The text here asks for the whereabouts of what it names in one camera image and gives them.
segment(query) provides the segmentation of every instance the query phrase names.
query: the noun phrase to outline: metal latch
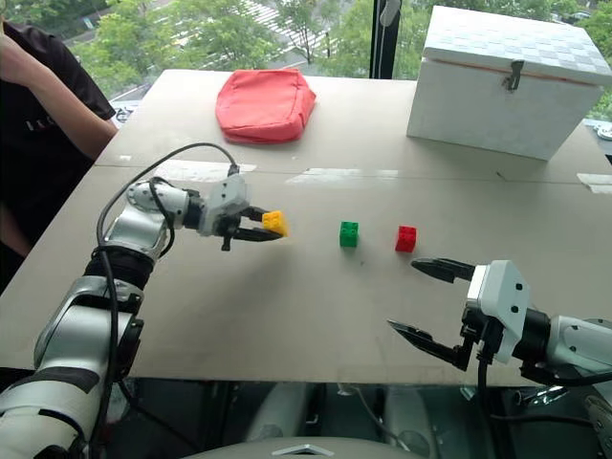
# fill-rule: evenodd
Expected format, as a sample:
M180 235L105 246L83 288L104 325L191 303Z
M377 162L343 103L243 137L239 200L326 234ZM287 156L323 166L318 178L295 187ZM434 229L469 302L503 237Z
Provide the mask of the metal latch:
M513 63L510 66L513 69L513 73L510 76L504 78L503 85L506 89L513 93L518 88L518 82L520 81L520 71L523 70L523 65L525 65L524 60L513 60Z

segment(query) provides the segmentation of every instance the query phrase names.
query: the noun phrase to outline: yellow lego brick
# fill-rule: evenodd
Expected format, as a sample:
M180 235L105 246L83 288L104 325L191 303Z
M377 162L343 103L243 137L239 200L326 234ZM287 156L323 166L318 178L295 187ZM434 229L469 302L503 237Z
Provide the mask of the yellow lego brick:
M289 235L289 229L287 228L285 216L280 210L264 213L262 223L264 230L277 232L285 237Z

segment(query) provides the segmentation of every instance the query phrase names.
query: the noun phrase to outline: person's arm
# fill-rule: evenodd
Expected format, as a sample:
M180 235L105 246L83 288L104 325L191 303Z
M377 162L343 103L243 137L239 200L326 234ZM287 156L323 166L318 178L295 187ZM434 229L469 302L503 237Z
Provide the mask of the person's arm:
M2 35L0 39L0 78L30 89L68 139L84 155L95 160L117 133L117 127L92 112L53 71L10 37Z
M32 249L30 242L23 235L11 211L4 203L0 203L0 240L24 258Z

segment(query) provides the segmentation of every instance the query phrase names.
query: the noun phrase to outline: green lego brick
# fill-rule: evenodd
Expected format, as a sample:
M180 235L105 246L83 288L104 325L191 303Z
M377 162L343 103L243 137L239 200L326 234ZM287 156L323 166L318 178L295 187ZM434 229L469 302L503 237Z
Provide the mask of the green lego brick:
M342 222L340 224L340 246L356 247L360 235L360 224L355 222Z

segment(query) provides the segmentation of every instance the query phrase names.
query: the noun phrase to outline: person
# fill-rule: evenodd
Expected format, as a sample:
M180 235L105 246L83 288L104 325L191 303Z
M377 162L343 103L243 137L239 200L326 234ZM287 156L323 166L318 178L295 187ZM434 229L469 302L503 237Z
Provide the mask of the person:
M1 30L0 293L117 133L115 110L58 38L4 18Z

